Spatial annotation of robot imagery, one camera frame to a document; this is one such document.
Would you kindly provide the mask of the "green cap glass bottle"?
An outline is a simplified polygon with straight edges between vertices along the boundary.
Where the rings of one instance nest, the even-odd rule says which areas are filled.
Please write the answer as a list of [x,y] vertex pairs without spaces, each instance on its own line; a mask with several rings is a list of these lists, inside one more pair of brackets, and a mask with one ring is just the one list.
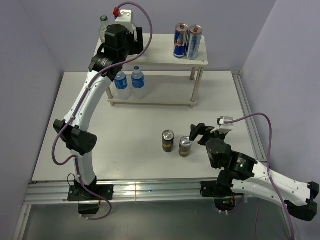
[[134,40],[138,40],[138,33],[137,33],[137,26],[135,23],[132,24],[132,30],[133,30],[133,35],[134,35]]
[[108,25],[109,25],[109,19],[106,15],[102,15],[100,17],[100,22],[101,22],[101,26],[99,28],[99,37],[100,37],[100,41],[102,43],[105,42],[105,32],[108,28]]

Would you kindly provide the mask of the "Pocari Sweat bottle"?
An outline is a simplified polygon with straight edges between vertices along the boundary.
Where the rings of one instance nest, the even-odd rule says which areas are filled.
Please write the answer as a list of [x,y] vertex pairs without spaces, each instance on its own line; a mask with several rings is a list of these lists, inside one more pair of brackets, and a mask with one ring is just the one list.
[[139,66],[133,68],[131,83],[134,90],[134,96],[137,99],[143,99],[146,96],[145,76]]
[[130,89],[128,86],[127,76],[124,72],[120,71],[114,79],[115,87],[117,89],[118,98],[127,100],[130,98]]

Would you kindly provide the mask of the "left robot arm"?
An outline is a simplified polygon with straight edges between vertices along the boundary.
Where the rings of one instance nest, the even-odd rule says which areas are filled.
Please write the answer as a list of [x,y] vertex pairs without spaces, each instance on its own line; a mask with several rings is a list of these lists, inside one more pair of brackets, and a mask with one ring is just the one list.
[[94,172],[92,151],[97,136],[88,131],[91,118],[104,92],[116,75],[128,63],[128,56],[139,58],[144,50],[143,29],[129,30],[124,25],[112,24],[105,31],[105,41],[88,66],[85,83],[70,111],[62,119],[56,119],[53,128],[57,132],[54,144],[62,140],[74,160],[75,179],[72,192],[91,200],[100,198],[97,176]]

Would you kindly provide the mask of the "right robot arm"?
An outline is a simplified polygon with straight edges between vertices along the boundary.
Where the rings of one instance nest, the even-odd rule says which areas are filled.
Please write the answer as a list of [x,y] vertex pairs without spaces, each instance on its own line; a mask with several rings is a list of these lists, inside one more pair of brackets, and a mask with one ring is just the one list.
[[319,184],[299,182],[268,170],[261,162],[232,150],[225,143],[229,129],[224,126],[214,128],[203,123],[191,125],[189,139],[206,148],[210,166],[218,169],[216,180],[202,181],[200,194],[207,198],[225,198],[235,195],[250,195],[284,205],[288,213],[303,221],[310,222],[318,211],[315,198],[319,194]]

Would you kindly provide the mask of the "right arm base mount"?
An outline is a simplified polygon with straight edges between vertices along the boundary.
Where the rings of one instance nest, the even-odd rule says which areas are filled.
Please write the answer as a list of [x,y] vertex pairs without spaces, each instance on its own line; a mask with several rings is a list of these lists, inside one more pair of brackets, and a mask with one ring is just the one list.
[[237,211],[245,203],[245,195],[234,193],[230,188],[220,186],[216,180],[200,182],[200,195],[203,198],[212,198],[216,211],[228,216]]

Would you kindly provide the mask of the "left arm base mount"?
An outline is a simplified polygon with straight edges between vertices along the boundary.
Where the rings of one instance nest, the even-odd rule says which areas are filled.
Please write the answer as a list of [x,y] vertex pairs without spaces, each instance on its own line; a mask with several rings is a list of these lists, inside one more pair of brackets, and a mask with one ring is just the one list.
[[[96,185],[94,187],[87,188],[105,198],[106,200],[111,200],[113,197],[114,186],[112,184],[107,185]],[[67,196],[68,202],[78,202],[78,213],[81,215],[95,215],[100,209],[101,199],[91,193],[87,192],[78,182],[69,187],[69,192]]]

